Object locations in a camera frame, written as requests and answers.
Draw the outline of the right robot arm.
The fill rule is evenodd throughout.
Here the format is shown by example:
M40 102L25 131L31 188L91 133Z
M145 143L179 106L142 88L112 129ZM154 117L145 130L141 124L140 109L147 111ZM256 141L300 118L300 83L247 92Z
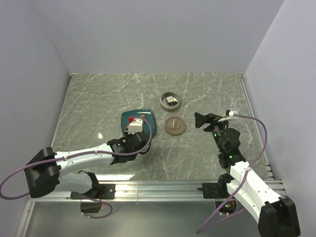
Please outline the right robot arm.
M298 237L301 234L296 205L289 197L282 197L253 170L255 162L249 163L241 154L240 132L229 127L229 121L241 115L237 110L226 111L225 116L195 113L195 127L204 124L205 132L210 132L219 150L218 160L226 171L218 182L210 187L204 183L201 191L205 198L222 198L215 211L197 230L200 234L217 223L210 223L215 214L225 214L226 218L248 211L257 222L262 237Z

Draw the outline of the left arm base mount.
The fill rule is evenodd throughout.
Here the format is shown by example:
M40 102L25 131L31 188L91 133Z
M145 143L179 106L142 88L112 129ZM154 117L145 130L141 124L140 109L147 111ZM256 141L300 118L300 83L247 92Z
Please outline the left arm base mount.
M100 184L97 188L80 194L71 191L71 200L80 200L80 211L83 216L91 219L101 219L108 217L113 212L113 207L106 202L106 200L113 200L115 197L116 185L115 184ZM108 207L109 211L103 216L91 216L92 214L99 214L102 207Z

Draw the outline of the plain white rice block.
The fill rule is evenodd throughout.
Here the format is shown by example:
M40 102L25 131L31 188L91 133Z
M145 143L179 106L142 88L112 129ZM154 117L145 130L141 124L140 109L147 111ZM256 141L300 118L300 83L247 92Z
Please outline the plain white rice block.
M173 96L168 96L168 97L166 97L166 102L167 102L167 104L168 104L169 106L171 106L169 103L172 102L172 101L174 101L174 100L175 100L175 98L174 98Z

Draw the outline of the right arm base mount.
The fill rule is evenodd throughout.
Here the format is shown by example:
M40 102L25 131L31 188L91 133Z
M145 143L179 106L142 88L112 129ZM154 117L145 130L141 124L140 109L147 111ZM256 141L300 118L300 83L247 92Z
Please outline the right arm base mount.
M225 200L230 196L227 192L227 189L224 185L217 183L202 183L200 188L197 188L198 191L202 191L202 196L204 199L215 199L215 207L218 208L222 200ZM237 201L235 198L231 198L220 210L220 214L225 214L227 216L234 214L237 210Z

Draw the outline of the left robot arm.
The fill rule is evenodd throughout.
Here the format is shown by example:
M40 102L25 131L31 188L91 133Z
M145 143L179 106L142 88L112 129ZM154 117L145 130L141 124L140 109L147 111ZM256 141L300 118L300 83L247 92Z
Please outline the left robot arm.
M150 135L138 132L78 151L54 152L51 147L44 148L25 169L29 195L41 198L54 190L62 190L96 198L102 188L96 175L85 171L86 168L133 161L138 154L144 154L150 145Z

